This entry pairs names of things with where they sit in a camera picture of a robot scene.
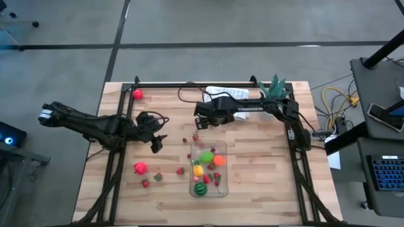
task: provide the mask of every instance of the strawberry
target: strawberry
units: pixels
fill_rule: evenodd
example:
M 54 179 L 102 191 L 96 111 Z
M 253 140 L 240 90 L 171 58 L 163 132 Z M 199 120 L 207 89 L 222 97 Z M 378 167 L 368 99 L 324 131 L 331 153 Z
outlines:
M 194 134 L 192 135 L 192 139 L 194 141 L 197 141 L 199 139 L 198 132 L 194 132 Z
M 205 184 L 212 182 L 212 180 L 213 180 L 213 177 L 212 177 L 212 174 L 210 174 L 210 173 L 203 176 L 203 181 Z
M 177 174 L 178 175 L 182 175 L 182 174 L 184 174 L 184 172 L 185 172 L 185 168 L 184 167 L 181 167 L 181 168 L 178 168 L 178 170 L 177 170 Z
M 214 170 L 216 168 L 216 166 L 215 166 L 215 164 L 213 164 L 213 163 L 210 163 L 209 165 L 208 165 L 208 169 L 209 170 Z
M 141 181 L 141 184 L 142 184 L 142 186 L 143 186 L 144 188 L 147 188 L 147 187 L 149 187 L 150 182 L 147 180 L 147 178 L 144 178 L 144 179 Z
M 214 178 L 217 182 L 219 182 L 219 181 L 222 179 L 222 176 L 221 176 L 220 173 L 214 173 L 214 174 L 213 174 L 213 178 Z
M 156 181 L 162 181 L 162 180 L 163 180 L 163 175 L 162 175 L 162 173 L 158 172 L 158 173 L 154 176 L 154 179 L 155 179 Z

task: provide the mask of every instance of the wooden table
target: wooden table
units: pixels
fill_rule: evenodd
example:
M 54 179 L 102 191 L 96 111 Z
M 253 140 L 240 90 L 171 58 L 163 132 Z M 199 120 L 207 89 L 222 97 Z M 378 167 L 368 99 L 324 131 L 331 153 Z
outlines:
M 315 129 L 318 120 L 309 83 L 292 82 L 300 112 Z M 98 115 L 116 114 L 122 83 L 106 83 Z M 144 99 L 136 100 L 132 118 L 141 111 L 153 110 L 170 117 L 158 134 L 168 134 L 163 148 L 153 154 L 150 143 L 130 142 L 126 150 L 124 171 L 115 224 L 300 224 L 294 176 L 288 151 L 285 126 L 264 113 L 249 113 L 246 122 L 233 122 L 199 131 L 202 140 L 226 142 L 229 194 L 224 198 L 194 198 L 189 195 L 189 159 L 191 142 L 183 143 L 196 130 L 193 116 L 195 104 L 181 102 L 178 88 L 143 88 Z M 251 88 L 250 98 L 259 97 L 259 89 Z M 181 97 L 201 100 L 196 88 L 183 89 Z M 101 149 L 92 144 L 88 155 Z M 83 180 L 73 221 L 84 216 L 99 196 L 107 164 L 107 152 L 91 158 L 85 165 Z M 325 151 L 308 152 L 314 189 L 325 206 L 342 219 L 338 198 Z M 142 177 L 135 175 L 133 165 L 148 164 L 150 187 L 144 189 Z M 186 174 L 178 176 L 179 167 Z M 153 176 L 161 172 L 163 181 Z M 310 205 L 305 194 L 307 212 Z M 106 214 L 109 213 L 107 201 Z

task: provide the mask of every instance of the transparent bin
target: transparent bin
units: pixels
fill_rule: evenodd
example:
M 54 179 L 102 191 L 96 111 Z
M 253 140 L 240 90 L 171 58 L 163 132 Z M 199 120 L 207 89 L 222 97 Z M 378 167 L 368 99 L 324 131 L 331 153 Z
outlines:
M 208 165 L 211 163 L 202 163 L 199 161 L 199 158 L 204 151 L 211 152 L 211 149 L 215 148 L 216 155 L 222 155 L 225 158 L 225 164 L 220 166 L 215 166 L 214 170 L 209 170 Z M 221 180 L 219 186 L 215 185 L 215 179 L 213 179 L 210 183 L 205 184 L 207 186 L 207 193 L 203 196 L 198 196 L 194 192 L 194 187 L 197 183 L 204 183 L 203 176 L 198 177 L 198 182 L 194 181 L 194 165 L 195 161 L 199 161 L 200 165 L 203 167 L 204 175 L 211 174 L 213 176 L 214 173 L 221 174 Z M 229 193 L 229 186 L 227 185 L 227 145 L 224 141 L 195 141 L 191 145 L 191 171 L 189 174 L 189 193 L 193 197 L 225 197 Z

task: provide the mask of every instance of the watermelon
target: watermelon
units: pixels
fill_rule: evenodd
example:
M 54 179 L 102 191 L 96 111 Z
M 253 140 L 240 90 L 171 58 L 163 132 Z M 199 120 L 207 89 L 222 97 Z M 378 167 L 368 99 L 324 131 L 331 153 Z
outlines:
M 204 196 L 208 192 L 208 187 L 202 182 L 196 183 L 194 192 L 197 196 Z

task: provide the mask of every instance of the gray floor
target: gray floor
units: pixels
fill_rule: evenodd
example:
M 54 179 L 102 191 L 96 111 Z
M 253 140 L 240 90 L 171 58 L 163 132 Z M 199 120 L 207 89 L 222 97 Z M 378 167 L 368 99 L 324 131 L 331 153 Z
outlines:
M 22 44 L 112 44 L 124 0 L 8 2 L 21 20 L 10 31 Z M 122 43 L 302 42 L 389 40 L 404 17 L 394 0 L 132 0 Z M 0 33 L 0 45 L 10 44 Z M 275 73 L 312 88 L 350 74 L 349 60 L 369 56 L 378 46 L 271 47 L 225 49 L 121 49 L 112 81 L 245 81 L 250 75 L 269 80 Z M 111 50 L 0 50 L 0 120 L 28 132 L 26 147 L 52 156 L 35 183 L 27 181 L 14 226 L 49 226 L 71 220 L 88 149 L 79 134 L 42 127 L 43 103 L 57 100 L 95 114 Z M 404 56 L 400 48 L 391 57 Z M 343 91 L 352 77 L 327 86 Z M 320 86 L 314 103 L 324 110 Z M 326 94 L 328 102 L 336 95 Z M 363 121 L 360 107 L 346 113 Z M 324 127 L 324 118 L 319 118 Z M 402 226 L 402 219 L 379 217 L 359 207 L 360 183 L 335 177 L 345 221 Z

